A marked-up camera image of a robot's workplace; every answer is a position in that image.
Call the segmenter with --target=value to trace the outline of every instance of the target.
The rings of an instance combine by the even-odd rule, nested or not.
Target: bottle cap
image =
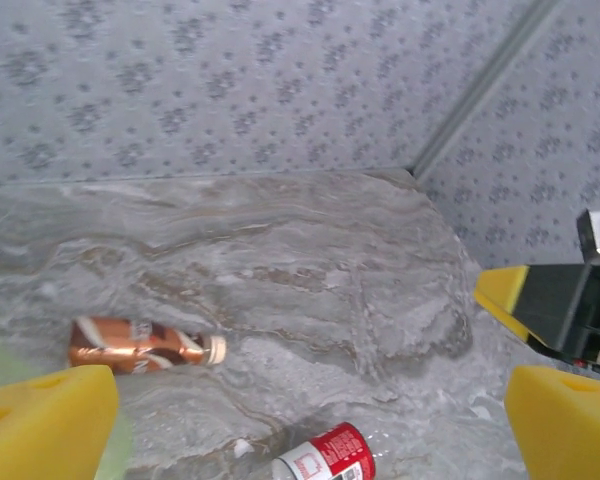
[[[221,335],[209,337],[209,365],[222,363],[227,356],[227,340]]]

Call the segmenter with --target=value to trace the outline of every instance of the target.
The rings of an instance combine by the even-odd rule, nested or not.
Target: marble floor
[[[246,478],[343,420],[387,434],[381,478],[526,478],[502,396],[541,360],[478,271],[404,171],[0,188],[9,348],[62,368],[82,314],[228,338],[217,367],[119,377],[135,480]]]

